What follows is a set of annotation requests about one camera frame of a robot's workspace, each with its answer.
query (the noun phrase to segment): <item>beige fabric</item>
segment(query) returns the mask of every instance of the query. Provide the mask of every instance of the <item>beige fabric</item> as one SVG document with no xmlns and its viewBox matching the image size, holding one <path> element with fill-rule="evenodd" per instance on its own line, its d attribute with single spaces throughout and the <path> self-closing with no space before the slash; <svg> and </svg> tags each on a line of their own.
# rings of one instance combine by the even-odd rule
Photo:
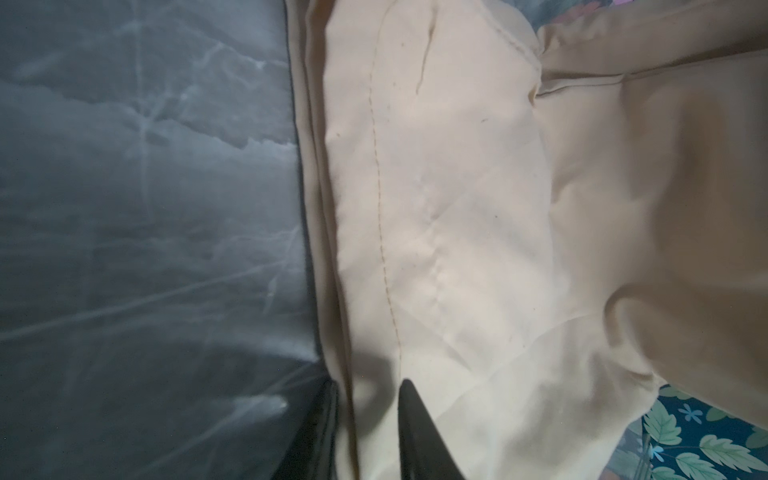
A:
<svg viewBox="0 0 768 480">
<path fill-rule="evenodd" d="M 288 1 L 341 479 L 402 378 L 467 478 L 597 478 L 665 381 L 768 426 L 764 4 Z"/>
</svg>

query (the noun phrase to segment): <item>beige pants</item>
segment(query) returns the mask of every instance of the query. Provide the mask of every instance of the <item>beige pants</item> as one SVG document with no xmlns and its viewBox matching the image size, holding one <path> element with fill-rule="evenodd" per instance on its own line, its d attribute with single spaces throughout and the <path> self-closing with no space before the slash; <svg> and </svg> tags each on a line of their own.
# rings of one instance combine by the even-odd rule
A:
<svg viewBox="0 0 768 480">
<path fill-rule="evenodd" d="M 342 480 L 402 378 L 467 478 L 597 478 L 664 382 L 768 426 L 768 2 L 287 5 Z"/>
</svg>

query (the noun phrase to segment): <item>blue flower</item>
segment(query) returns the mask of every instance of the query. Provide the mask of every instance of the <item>blue flower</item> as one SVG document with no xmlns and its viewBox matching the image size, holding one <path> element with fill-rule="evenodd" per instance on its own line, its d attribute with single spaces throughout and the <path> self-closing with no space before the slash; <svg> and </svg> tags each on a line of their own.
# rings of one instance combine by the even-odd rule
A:
<svg viewBox="0 0 768 480">
<path fill-rule="evenodd" d="M 659 462 L 663 462 L 664 459 L 661 458 L 661 455 L 659 455 L 663 451 L 664 449 L 662 449 L 659 445 L 656 445 L 651 450 L 648 450 L 648 456 L 651 458 L 656 457 L 656 460 L 658 460 Z"/>
<path fill-rule="evenodd" d="M 678 412 L 685 414 L 685 421 L 690 422 L 691 419 L 693 419 L 694 422 L 701 425 L 701 420 L 699 419 L 699 415 L 703 415 L 703 412 L 701 410 L 691 410 L 690 405 L 687 403 L 684 403 L 683 406 L 685 409 L 677 409 Z"/>
</svg>

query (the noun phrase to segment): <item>gray marble surface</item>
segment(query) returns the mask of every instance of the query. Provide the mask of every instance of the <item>gray marble surface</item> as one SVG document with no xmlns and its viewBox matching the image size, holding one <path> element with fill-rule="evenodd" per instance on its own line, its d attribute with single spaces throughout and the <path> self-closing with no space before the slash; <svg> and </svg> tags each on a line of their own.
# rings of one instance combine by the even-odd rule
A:
<svg viewBox="0 0 768 480">
<path fill-rule="evenodd" d="M 0 478 L 268 478 L 325 378 L 283 3 L 6 0 Z"/>
</svg>

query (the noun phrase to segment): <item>gray tabletop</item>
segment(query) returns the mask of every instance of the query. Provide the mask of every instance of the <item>gray tabletop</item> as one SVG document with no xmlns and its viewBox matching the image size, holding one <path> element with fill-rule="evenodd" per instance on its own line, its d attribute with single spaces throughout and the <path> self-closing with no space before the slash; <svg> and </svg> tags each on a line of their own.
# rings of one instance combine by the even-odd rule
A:
<svg viewBox="0 0 768 480">
<path fill-rule="evenodd" d="M 7 0 L 0 478 L 268 478 L 325 371 L 280 0 Z"/>
</svg>

